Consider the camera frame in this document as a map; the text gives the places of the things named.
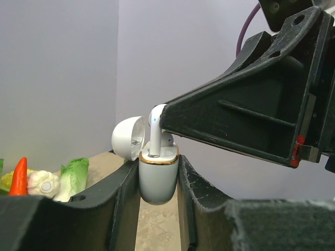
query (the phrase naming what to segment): cable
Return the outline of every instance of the cable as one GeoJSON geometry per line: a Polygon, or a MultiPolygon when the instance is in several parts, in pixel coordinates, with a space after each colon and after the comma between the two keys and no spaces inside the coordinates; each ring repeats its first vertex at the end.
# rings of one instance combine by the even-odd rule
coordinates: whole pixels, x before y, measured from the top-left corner
{"type": "Polygon", "coordinates": [[[258,3],[254,9],[252,10],[252,12],[250,13],[249,17],[246,19],[243,27],[242,27],[242,30],[240,32],[240,36],[239,36],[239,39],[237,40],[237,45],[236,45],[236,57],[240,54],[241,52],[241,48],[242,48],[242,43],[243,43],[243,39],[244,39],[244,36],[245,36],[245,33],[252,21],[252,19],[255,17],[255,15],[257,14],[257,12],[261,9],[261,5],[258,3]]]}

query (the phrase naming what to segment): white wall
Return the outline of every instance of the white wall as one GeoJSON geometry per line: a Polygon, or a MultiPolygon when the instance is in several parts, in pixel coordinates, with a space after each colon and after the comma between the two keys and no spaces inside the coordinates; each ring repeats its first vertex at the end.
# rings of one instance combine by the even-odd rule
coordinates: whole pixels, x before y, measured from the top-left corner
{"type": "MultiPolygon", "coordinates": [[[[220,75],[235,59],[240,29],[256,0],[121,0],[116,121],[148,116],[161,104],[220,75]]],[[[247,37],[267,30],[258,13],[247,37]]],[[[335,175],[296,170],[175,139],[196,170],[235,198],[332,199],[335,175]]]]}
{"type": "Polygon", "coordinates": [[[4,172],[59,170],[110,150],[118,0],[2,1],[0,157],[4,172]]]}

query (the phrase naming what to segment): black plastic part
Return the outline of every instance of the black plastic part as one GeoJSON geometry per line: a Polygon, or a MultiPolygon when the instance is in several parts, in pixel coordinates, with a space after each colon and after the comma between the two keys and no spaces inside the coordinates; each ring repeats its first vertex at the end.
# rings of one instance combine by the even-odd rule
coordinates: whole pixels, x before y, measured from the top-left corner
{"type": "Polygon", "coordinates": [[[134,250],[139,205],[138,161],[72,202],[0,196],[0,250],[134,250]]]}
{"type": "Polygon", "coordinates": [[[335,250],[334,201],[233,200],[185,156],[179,165],[178,210],[182,250],[335,250]],[[195,233],[196,243],[190,237],[195,233]]]}
{"type": "Polygon", "coordinates": [[[292,160],[298,137],[302,136],[319,150],[311,160],[319,162],[334,128],[333,118],[327,113],[333,102],[333,92],[329,95],[333,82],[325,82],[326,77],[319,81],[332,68],[329,61],[323,71],[332,25],[329,14],[311,7],[287,18],[274,41],[264,33],[256,35],[243,47],[244,53],[233,64],[235,70],[231,67],[227,74],[167,102],[161,127],[290,167],[297,167],[292,160]],[[248,60],[253,54],[259,58],[248,60]],[[320,101],[325,96],[328,102],[320,101]],[[326,114],[310,127],[315,104],[326,114]],[[307,133],[313,130],[318,134],[307,133]]]}
{"type": "Polygon", "coordinates": [[[272,31],[280,31],[286,18],[313,5],[325,9],[331,0],[259,0],[272,31]]]}

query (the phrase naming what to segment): purple cable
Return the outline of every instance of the purple cable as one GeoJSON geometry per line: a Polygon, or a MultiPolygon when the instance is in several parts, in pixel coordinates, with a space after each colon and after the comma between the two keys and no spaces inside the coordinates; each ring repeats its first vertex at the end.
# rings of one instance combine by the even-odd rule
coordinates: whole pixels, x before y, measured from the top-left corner
{"type": "Polygon", "coordinates": [[[239,39],[237,40],[237,45],[236,45],[236,57],[240,54],[241,52],[241,48],[242,48],[242,42],[243,42],[243,39],[244,39],[244,35],[252,21],[252,19],[256,16],[257,12],[261,9],[261,5],[258,3],[254,9],[252,10],[252,12],[250,13],[249,17],[246,19],[243,27],[242,27],[242,30],[240,32],[240,36],[239,36],[239,39]]]}

